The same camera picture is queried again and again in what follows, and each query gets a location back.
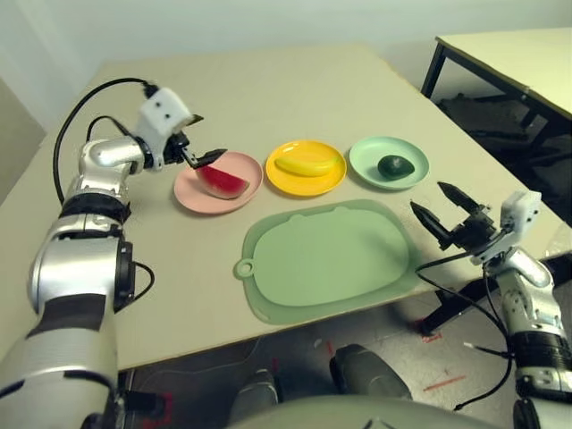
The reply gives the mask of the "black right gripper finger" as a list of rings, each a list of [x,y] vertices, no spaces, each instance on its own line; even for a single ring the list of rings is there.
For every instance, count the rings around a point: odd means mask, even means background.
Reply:
[[[414,201],[410,202],[410,207],[417,220],[437,239],[439,244],[451,244],[450,232],[433,212]]]
[[[461,207],[470,217],[475,218],[481,213],[481,206],[460,188],[444,181],[439,181],[438,186],[449,201]]]

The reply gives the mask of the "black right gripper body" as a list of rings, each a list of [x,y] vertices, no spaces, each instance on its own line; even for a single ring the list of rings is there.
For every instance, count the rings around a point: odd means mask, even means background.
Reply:
[[[478,205],[462,223],[449,232],[449,237],[441,244],[441,249],[455,246],[470,255],[482,253],[487,249],[497,233],[493,219],[488,215],[489,209],[488,206]]]

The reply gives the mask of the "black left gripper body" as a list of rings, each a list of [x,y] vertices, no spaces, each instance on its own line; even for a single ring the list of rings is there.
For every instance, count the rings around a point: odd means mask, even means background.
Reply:
[[[189,149],[190,142],[182,131],[173,133],[164,147],[163,158],[165,164],[186,163],[191,169],[198,168],[198,159]]]

